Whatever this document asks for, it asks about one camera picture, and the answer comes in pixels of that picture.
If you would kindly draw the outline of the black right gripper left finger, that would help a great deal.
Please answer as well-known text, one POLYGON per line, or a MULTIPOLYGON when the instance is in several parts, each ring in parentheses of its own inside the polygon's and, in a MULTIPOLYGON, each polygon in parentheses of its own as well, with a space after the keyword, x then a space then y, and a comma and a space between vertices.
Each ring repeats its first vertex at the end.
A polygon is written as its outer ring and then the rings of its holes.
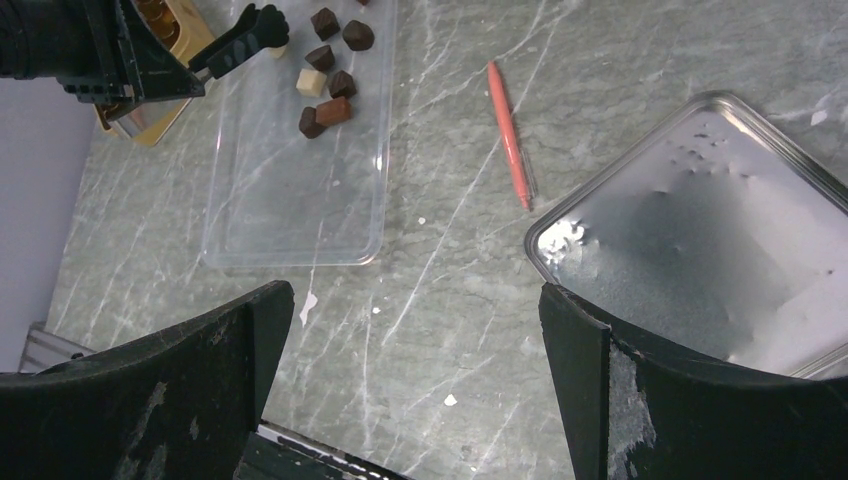
POLYGON ((295 309, 273 281, 193 319, 1 378, 5 479, 229 479, 295 309))

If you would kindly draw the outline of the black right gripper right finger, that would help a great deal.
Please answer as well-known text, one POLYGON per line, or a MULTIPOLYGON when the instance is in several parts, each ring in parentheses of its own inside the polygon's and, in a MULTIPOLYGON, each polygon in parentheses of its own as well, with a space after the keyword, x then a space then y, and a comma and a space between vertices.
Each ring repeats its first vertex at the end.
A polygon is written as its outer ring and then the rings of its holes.
POLYGON ((847 381, 734 365, 547 283, 538 304, 579 479, 843 479, 847 381))

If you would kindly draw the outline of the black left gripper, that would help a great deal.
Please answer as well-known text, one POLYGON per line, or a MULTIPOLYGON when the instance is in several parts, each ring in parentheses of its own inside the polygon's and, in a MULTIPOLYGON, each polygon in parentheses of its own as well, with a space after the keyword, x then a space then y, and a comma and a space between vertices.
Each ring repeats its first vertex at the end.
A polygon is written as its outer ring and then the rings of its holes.
POLYGON ((53 78, 81 103, 122 96, 116 1, 4 1, 1 75, 53 78))

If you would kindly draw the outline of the gold chocolate tin box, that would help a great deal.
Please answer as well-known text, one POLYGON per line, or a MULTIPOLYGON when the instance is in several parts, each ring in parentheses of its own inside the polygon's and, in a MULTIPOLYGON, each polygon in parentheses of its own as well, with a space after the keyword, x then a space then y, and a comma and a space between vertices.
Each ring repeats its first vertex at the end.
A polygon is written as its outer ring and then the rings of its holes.
POLYGON ((201 94, 188 62, 214 36, 192 1, 114 5, 125 84, 119 99, 97 104, 95 112, 105 132, 154 146, 201 94))

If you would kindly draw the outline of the black metal tongs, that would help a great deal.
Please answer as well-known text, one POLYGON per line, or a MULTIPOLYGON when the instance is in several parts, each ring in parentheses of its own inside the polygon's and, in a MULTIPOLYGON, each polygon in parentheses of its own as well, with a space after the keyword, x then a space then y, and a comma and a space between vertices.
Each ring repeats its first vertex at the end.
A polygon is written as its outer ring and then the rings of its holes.
POLYGON ((189 60, 188 69, 198 78, 219 79, 263 49, 289 43, 289 25, 274 5, 245 7, 235 25, 189 60))

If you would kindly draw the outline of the white oval chocolate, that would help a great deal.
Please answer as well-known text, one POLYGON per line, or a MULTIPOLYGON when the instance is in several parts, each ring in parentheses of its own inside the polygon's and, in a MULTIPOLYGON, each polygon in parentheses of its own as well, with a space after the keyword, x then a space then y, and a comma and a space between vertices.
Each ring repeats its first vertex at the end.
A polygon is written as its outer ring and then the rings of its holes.
POLYGON ((280 47, 268 48, 267 52, 272 58, 279 59, 279 58, 281 58, 282 56, 285 55, 286 50, 287 50, 287 46, 284 45, 284 46, 280 46, 280 47))

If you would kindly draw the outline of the white cube chocolate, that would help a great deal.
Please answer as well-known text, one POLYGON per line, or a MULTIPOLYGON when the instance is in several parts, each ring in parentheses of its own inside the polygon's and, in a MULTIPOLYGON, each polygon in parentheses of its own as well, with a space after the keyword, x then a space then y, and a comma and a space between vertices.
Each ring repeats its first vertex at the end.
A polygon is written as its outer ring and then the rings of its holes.
POLYGON ((299 73, 296 90, 304 97, 319 98, 327 82, 327 75, 323 72, 302 69, 299 73))

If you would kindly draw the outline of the dark round chocolate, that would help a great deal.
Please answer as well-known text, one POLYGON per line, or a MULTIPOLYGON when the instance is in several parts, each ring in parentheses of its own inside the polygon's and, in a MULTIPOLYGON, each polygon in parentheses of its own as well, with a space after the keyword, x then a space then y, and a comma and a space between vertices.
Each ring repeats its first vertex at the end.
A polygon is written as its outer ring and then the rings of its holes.
POLYGON ((307 139, 315 139, 326 131, 326 127, 317 121, 317 109, 311 106, 301 111, 298 129, 307 139))

